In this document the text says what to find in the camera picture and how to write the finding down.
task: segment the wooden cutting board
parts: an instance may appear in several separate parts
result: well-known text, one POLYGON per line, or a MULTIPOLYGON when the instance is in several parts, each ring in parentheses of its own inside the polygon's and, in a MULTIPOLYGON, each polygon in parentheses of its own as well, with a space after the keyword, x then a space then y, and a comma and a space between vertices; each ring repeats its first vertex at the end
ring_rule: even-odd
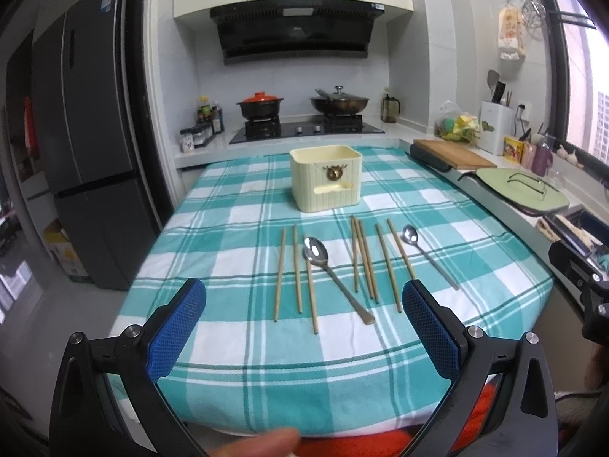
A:
POLYGON ((495 163, 476 155, 465 146, 456 142, 441 139, 415 139, 415 144, 435 154, 442 161, 458 170, 476 170, 479 168, 496 168, 495 163))

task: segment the tablecloth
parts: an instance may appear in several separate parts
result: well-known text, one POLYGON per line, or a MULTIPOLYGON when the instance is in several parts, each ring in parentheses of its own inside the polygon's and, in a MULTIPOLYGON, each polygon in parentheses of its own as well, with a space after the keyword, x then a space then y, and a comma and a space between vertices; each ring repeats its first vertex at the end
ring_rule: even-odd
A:
MULTIPOLYGON (((295 426, 304 435, 378 433, 427 418, 448 388, 395 305, 374 225, 379 222, 399 287, 410 279, 386 224, 419 229, 420 245, 461 284, 453 290, 413 247, 417 277, 466 325, 520 338, 532 328, 552 276, 492 215, 399 149, 363 155, 358 205, 301 213, 291 193, 288 155, 245 158, 206 168, 154 244, 112 329, 143 324, 188 277, 206 285, 205 311, 171 374, 158 386, 184 420, 237 433, 295 426), (360 267, 365 326, 330 277, 314 267, 319 335, 300 261, 299 314, 291 226, 325 242, 330 265, 353 290, 351 227, 365 227, 380 304, 360 267), (273 307, 282 229, 287 228, 279 321, 273 307)), ((118 397, 120 381, 113 378, 118 397)))

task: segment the floor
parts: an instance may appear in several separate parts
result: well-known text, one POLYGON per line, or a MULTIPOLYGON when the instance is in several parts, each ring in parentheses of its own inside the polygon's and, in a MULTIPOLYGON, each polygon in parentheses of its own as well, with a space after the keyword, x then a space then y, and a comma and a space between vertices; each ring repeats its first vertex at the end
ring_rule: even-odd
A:
MULTIPOLYGON (((57 371, 69 335, 83 331, 91 338, 106 336, 126 293, 73 283, 49 256, 36 255, 19 232, 8 254, 0 257, 0 275, 14 273, 19 266, 23 271, 23 262, 32 277, 0 323, 0 386, 33 416, 32 429, 46 436, 57 371)), ((582 387, 590 343, 581 338, 580 329, 567 302, 558 290, 553 291, 535 331, 544 345, 556 390, 582 387)), ((151 448, 141 426, 126 421, 133 439, 151 448)), ((233 440, 207 428, 190 430, 206 450, 233 440)))

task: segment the black range hood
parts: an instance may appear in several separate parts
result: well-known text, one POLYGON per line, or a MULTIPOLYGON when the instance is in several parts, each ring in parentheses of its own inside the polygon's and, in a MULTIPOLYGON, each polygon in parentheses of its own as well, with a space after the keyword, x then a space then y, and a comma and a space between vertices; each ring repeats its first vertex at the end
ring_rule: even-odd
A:
POLYGON ((254 0, 209 10, 224 63, 296 56, 366 58, 384 6, 355 0, 254 0))

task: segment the power outlet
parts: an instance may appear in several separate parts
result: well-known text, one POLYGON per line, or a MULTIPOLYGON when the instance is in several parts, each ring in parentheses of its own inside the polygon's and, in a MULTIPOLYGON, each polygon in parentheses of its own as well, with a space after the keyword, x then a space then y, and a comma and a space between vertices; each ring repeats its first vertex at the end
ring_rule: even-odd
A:
POLYGON ((533 109, 533 103, 523 101, 523 102, 518 103, 518 105, 525 106, 524 110, 522 108, 520 109, 521 117, 522 117, 523 121, 531 121, 531 112, 533 109))

